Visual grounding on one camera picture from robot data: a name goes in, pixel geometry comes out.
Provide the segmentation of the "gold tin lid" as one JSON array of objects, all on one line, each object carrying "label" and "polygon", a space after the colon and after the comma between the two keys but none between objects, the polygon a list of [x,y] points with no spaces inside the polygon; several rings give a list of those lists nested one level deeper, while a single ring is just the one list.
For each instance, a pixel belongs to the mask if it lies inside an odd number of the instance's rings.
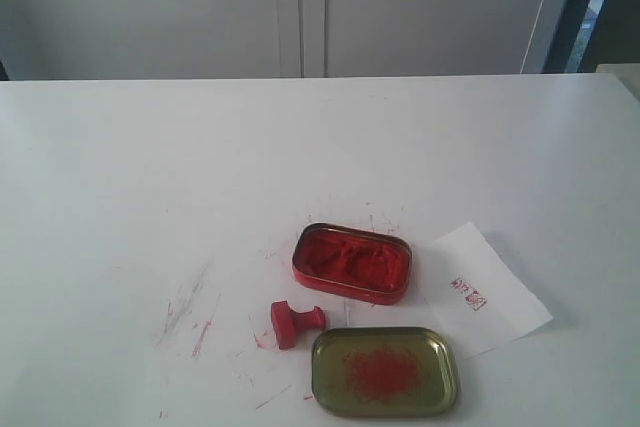
[{"label": "gold tin lid", "polygon": [[459,381],[449,345],[430,329],[335,328],[313,344],[311,390],[336,416],[417,418],[449,411]]}]

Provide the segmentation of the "red stamp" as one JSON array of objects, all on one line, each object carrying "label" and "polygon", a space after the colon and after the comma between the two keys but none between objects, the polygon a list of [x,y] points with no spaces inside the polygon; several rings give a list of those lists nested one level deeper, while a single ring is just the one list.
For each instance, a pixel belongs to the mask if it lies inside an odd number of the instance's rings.
[{"label": "red stamp", "polygon": [[280,350],[294,348],[298,337],[307,331],[324,331],[327,327],[325,313],[318,306],[307,312],[297,312],[287,301],[278,301],[271,304],[270,316]]}]

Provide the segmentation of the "red ink paste tin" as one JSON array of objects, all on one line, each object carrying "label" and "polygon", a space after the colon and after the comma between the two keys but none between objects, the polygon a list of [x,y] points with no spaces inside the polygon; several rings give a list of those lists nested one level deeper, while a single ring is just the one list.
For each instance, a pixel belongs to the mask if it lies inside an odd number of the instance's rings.
[{"label": "red ink paste tin", "polygon": [[328,223],[308,225],[292,256],[301,285],[377,305],[402,299],[411,264],[411,248],[398,237]]}]

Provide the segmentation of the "white cabinet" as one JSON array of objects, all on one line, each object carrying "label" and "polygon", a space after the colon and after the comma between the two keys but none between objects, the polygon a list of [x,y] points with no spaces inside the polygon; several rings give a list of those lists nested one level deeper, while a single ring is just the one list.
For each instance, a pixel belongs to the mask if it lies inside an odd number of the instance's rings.
[{"label": "white cabinet", "polygon": [[526,74],[565,0],[1,0],[17,80]]}]

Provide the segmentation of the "white paper sheet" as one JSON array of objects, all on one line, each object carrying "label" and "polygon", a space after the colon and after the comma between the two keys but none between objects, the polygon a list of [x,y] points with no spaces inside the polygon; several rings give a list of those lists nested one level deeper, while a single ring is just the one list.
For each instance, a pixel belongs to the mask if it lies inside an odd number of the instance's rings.
[{"label": "white paper sheet", "polygon": [[553,320],[471,222],[427,245],[419,290],[454,347],[467,358]]}]

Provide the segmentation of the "dark window frame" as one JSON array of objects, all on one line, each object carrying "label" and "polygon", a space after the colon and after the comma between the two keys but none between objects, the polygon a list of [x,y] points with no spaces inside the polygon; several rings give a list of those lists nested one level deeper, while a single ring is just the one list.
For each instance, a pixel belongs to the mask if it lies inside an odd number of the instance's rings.
[{"label": "dark window frame", "polygon": [[542,72],[639,62],[639,0],[565,0]]}]

